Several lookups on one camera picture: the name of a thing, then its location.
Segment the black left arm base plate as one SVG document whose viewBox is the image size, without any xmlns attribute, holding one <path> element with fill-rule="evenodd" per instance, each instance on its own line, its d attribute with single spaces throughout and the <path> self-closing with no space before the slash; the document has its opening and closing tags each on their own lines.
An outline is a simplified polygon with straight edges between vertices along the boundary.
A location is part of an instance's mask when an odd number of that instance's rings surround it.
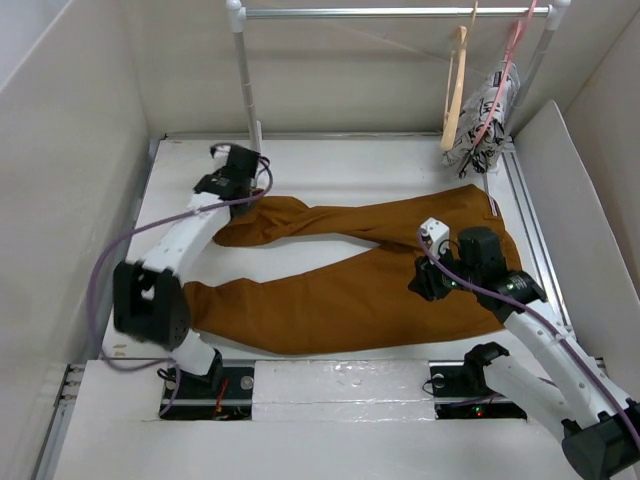
<svg viewBox="0 0 640 480">
<path fill-rule="evenodd" d="M 163 393 L 159 405 L 160 418 L 167 421 L 245 421 L 252 419 L 254 362 L 228 362 L 222 369 L 217 390 L 181 376 L 175 383 L 175 369 L 160 369 Z"/>
</svg>

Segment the aluminium frame rail left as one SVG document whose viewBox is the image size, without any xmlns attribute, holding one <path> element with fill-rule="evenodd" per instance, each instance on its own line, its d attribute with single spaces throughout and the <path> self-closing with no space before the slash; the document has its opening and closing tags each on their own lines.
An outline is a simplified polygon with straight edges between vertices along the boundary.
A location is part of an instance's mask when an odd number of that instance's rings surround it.
<svg viewBox="0 0 640 480">
<path fill-rule="evenodd" d="M 131 186 L 125 192 L 122 212 L 115 220 L 115 233 L 90 265 L 86 286 L 81 290 L 80 325 L 82 349 L 70 362 L 55 365 L 54 377 L 47 382 L 53 390 L 47 394 L 50 414 L 40 450 L 30 477 L 51 479 L 57 468 L 86 364 L 101 357 L 101 342 L 106 333 L 112 305 L 111 277 L 114 265 L 126 255 L 131 238 L 128 233 L 139 217 L 151 169 L 162 137 L 151 137 L 142 166 L 135 172 Z"/>
</svg>

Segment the white black printed garment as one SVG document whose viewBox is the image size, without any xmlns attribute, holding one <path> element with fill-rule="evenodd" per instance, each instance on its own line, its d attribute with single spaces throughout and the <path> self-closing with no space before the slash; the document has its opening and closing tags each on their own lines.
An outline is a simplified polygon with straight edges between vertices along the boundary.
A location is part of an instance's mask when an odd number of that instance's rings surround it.
<svg viewBox="0 0 640 480">
<path fill-rule="evenodd" d="M 506 66 L 500 62 L 462 105 L 454 145 L 442 158 L 460 178 L 468 169 L 484 174 L 504 146 L 506 118 L 520 89 L 516 66 Z"/>
</svg>

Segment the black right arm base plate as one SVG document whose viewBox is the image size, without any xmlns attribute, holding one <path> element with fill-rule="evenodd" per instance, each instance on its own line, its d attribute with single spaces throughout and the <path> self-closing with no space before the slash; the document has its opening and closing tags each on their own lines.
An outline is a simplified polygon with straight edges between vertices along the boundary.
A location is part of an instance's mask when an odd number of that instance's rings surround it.
<svg viewBox="0 0 640 480">
<path fill-rule="evenodd" d="M 489 389 L 463 361 L 430 361 L 423 391 L 434 401 L 437 420 L 527 420 L 523 409 Z"/>
</svg>

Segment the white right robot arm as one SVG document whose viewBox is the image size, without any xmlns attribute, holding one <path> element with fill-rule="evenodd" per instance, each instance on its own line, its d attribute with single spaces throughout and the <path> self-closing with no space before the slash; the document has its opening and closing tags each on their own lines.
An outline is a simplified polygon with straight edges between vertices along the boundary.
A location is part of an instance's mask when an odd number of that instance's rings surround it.
<svg viewBox="0 0 640 480">
<path fill-rule="evenodd" d="M 468 351 L 462 381 L 515 403 L 560 444 L 583 479 L 609 479 L 639 461 L 639 403 L 613 382 L 554 316 L 542 287 L 508 267 L 496 233 L 471 227 L 450 239 L 430 218 L 417 231 L 424 254 L 415 260 L 410 291 L 427 301 L 458 290 L 472 293 L 533 355 L 548 377 L 531 373 L 501 345 Z"/>
</svg>

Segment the aluminium frame rail right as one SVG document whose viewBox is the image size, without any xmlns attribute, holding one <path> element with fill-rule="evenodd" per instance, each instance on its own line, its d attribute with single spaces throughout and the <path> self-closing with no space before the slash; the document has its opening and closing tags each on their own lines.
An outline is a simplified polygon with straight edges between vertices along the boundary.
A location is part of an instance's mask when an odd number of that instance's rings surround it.
<svg viewBox="0 0 640 480">
<path fill-rule="evenodd" d="M 532 260 L 531 275 L 545 291 L 555 315 L 562 320 L 573 338 L 578 340 L 513 142 L 510 142 L 501 154 L 501 165 L 509 180 L 526 236 L 527 249 Z"/>
</svg>

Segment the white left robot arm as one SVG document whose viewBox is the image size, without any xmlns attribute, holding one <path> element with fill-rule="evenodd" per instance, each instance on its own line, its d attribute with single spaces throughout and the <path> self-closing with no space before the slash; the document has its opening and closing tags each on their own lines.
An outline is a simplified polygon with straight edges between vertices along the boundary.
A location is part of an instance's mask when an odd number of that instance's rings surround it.
<svg viewBox="0 0 640 480">
<path fill-rule="evenodd" d="M 168 222 L 169 230 L 139 260 L 122 261 L 113 273 L 115 330 L 161 347 L 177 363 L 174 372 L 205 397 L 222 387 L 222 355 L 196 333 L 182 276 L 215 234 L 260 197 L 256 179 L 269 164 L 237 144 L 216 144 L 210 154 L 217 169 L 193 187 L 186 211 Z"/>
</svg>

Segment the pink hanger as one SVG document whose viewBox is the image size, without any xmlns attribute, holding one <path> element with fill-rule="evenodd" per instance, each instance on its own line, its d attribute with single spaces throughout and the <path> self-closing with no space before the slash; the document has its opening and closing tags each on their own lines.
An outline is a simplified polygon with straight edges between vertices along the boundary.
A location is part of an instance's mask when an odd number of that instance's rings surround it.
<svg viewBox="0 0 640 480">
<path fill-rule="evenodd" d="M 530 25 L 531 19 L 533 17 L 534 9 L 536 8 L 536 6 L 537 6 L 537 0 L 532 0 L 527 10 L 525 19 L 517 20 L 512 25 L 509 38 L 506 43 L 506 48 L 505 48 L 505 53 L 503 58 L 504 66 L 500 75 L 500 83 L 498 84 L 497 90 L 492 100 L 491 109 L 487 114 L 485 122 L 475 135 L 474 142 L 472 144 L 473 148 L 476 148 L 480 144 L 481 140 L 484 138 L 484 135 L 487 129 L 489 128 L 489 125 L 491 124 L 491 121 L 493 120 L 493 117 L 498 107 L 498 101 L 500 99 L 500 95 L 505 89 L 505 84 L 508 79 L 508 74 L 512 65 L 513 57 L 515 55 L 515 52 L 518 48 L 519 43 L 521 42 L 522 38 L 526 34 L 526 31 Z"/>
</svg>

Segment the brown trousers with striped trim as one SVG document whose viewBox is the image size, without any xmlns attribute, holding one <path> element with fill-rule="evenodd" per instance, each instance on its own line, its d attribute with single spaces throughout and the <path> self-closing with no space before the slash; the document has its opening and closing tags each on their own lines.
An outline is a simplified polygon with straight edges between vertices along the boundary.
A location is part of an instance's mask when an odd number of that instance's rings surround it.
<svg viewBox="0 0 640 480">
<path fill-rule="evenodd" d="M 475 298 L 456 292 L 428 302 L 410 291 L 428 218 L 453 233 L 495 232 L 510 268 L 521 265 L 503 220 L 473 185 L 360 207 L 310 207 L 289 196 L 260 199 L 215 235 L 223 247 L 255 247 L 295 236 L 342 234 L 373 243 L 343 261 L 264 283 L 246 278 L 219 286 L 189 282 L 184 293 L 198 330 L 283 355 L 329 354 L 447 342 L 497 331 Z"/>
</svg>

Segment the white metal clothes rack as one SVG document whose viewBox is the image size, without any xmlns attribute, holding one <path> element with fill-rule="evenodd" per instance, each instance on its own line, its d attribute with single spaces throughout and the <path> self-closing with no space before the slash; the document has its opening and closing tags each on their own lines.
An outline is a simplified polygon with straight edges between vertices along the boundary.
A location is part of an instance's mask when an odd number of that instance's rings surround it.
<svg viewBox="0 0 640 480">
<path fill-rule="evenodd" d="M 526 95 L 531 87 L 533 79 L 542 63 L 551 40 L 558 30 L 562 19 L 571 3 L 569 1 L 552 1 L 546 7 L 540 7 L 537 3 L 533 17 L 543 16 L 546 18 L 545 29 L 542 32 L 536 50 L 530 61 L 526 76 L 520 82 L 520 89 L 515 96 L 511 110 L 506 118 L 505 134 L 507 140 L 511 135 L 511 130 L 516 118 L 516 111 L 522 106 Z M 247 114 L 249 140 L 252 148 L 258 150 L 261 147 L 262 127 L 257 119 L 251 80 L 246 57 L 246 47 L 244 42 L 244 26 L 248 20 L 278 20 L 278 19 L 367 19 L 367 18 L 454 18 L 470 17 L 472 7 L 380 7 L 380 8 L 267 8 L 248 9 L 240 1 L 228 1 L 226 10 L 233 34 L 236 59 L 240 72 L 241 88 L 243 94 L 244 107 Z M 517 20 L 524 20 L 529 7 L 496 7 L 484 8 L 478 6 L 477 18 L 479 17 L 514 17 Z M 495 162 L 502 154 L 504 147 L 498 154 Z"/>
</svg>

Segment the beige wooden hanger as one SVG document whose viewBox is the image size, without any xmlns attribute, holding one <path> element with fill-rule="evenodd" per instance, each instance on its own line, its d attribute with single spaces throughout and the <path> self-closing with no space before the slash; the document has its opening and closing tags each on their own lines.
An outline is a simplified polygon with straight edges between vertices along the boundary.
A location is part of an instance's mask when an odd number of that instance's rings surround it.
<svg viewBox="0 0 640 480">
<path fill-rule="evenodd" d="M 443 129 L 440 141 L 440 148 L 443 152 L 449 152 L 453 148 L 456 139 L 464 93 L 467 46 L 470 33 L 475 25 L 477 11 L 478 2 L 475 1 L 471 10 L 470 25 L 460 25 L 451 34 L 452 49 L 450 52 Z"/>
</svg>

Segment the aluminium frame rail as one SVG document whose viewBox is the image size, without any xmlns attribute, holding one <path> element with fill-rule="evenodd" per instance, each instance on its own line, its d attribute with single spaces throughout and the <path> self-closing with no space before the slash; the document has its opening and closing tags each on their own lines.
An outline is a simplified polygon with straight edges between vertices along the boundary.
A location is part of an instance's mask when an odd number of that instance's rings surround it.
<svg viewBox="0 0 640 480">
<path fill-rule="evenodd" d="M 101 357 L 101 342 L 106 333 L 112 305 L 111 277 L 114 265 L 126 255 L 131 238 L 128 233 L 139 217 L 151 169 L 162 137 L 151 137 L 142 166 L 135 172 L 131 186 L 125 192 L 122 212 L 115 220 L 115 233 L 90 265 L 86 286 L 81 290 L 80 325 L 82 349 L 70 362 L 55 365 L 54 377 L 47 382 L 53 390 L 47 394 L 50 414 L 40 450 L 30 477 L 51 479 L 57 468 L 86 364 Z"/>
<path fill-rule="evenodd" d="M 513 142 L 510 142 L 501 154 L 501 165 L 509 180 L 526 236 L 527 249 L 532 260 L 531 275 L 545 291 L 555 315 L 562 320 L 573 338 L 578 340 Z"/>
</svg>

